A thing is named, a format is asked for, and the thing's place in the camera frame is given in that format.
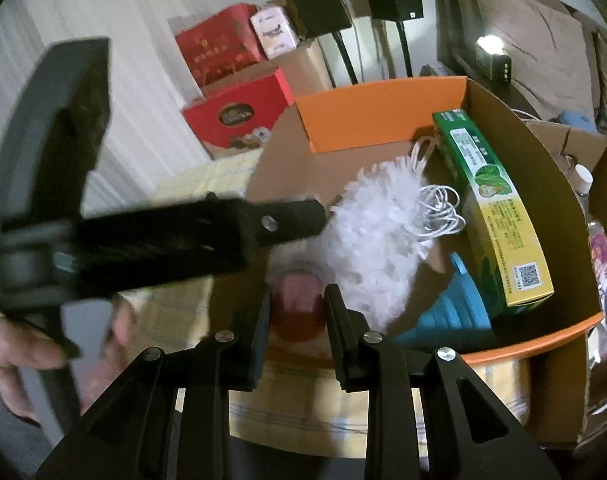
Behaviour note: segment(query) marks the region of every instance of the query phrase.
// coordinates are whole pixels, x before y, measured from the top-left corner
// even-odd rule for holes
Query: finger
[[[33,327],[2,320],[0,366],[52,370],[66,363],[64,350]]]
[[[15,415],[36,420],[17,368],[0,366],[0,395],[6,407]]]
[[[110,386],[128,366],[125,349],[115,340],[104,346],[103,359],[89,371],[82,391],[82,413]]]
[[[115,307],[116,311],[112,323],[112,332],[116,341],[125,348],[130,345],[135,331],[135,311],[130,302],[121,296],[116,300]]]

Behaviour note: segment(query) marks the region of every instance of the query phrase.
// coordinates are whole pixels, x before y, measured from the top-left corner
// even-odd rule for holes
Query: red box
[[[236,4],[175,37],[200,87],[266,59],[250,24],[256,12],[257,6]]]
[[[261,147],[277,118],[295,102],[280,68],[204,88],[204,97],[182,110],[197,139],[214,158]]]

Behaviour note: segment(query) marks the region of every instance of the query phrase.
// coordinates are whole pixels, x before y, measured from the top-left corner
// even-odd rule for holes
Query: light
[[[503,41],[498,36],[484,36],[477,40],[477,44],[488,54],[504,54]]]

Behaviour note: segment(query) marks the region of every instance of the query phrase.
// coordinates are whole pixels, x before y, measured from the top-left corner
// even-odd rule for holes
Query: leaf illustration
[[[493,164],[479,168],[474,176],[474,181],[477,183],[477,186],[484,186],[485,192],[482,195],[486,197],[495,194],[507,195],[512,193],[510,184],[501,176],[499,168]]]
[[[497,166],[495,166],[494,164],[488,164],[487,166],[482,166],[481,168],[479,168],[475,177],[482,175],[501,176],[501,173],[499,172],[499,168]]]

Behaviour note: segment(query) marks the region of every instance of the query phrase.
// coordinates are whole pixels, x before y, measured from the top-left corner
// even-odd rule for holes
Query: plastic bottle
[[[581,204],[590,238],[592,263],[599,287],[599,299],[604,318],[588,337],[588,351],[591,368],[607,360],[607,237],[601,222],[592,216],[588,207],[588,196],[592,187],[592,174],[585,167],[577,164],[568,175],[568,181],[575,190]]]

